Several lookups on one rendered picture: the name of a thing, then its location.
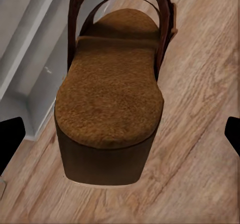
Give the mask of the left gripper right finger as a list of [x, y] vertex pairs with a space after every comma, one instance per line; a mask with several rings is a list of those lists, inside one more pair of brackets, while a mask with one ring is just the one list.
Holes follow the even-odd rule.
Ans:
[[225, 136], [240, 156], [240, 119], [229, 117], [225, 127]]

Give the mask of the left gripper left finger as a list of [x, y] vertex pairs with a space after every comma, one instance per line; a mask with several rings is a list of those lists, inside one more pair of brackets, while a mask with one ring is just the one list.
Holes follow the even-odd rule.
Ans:
[[0, 176], [25, 136], [21, 117], [0, 122]]

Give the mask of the sandal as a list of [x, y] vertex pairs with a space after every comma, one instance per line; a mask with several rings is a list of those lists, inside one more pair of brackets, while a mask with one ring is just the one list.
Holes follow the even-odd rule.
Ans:
[[[176, 4], [156, 0], [159, 28], [144, 12], [121, 9], [93, 24], [103, 0], [76, 40], [84, 0], [70, 0], [67, 76], [54, 105], [65, 175], [91, 188], [121, 188], [143, 172], [162, 119], [159, 70], [178, 33]], [[146, 0], [144, 0], [146, 1]]]

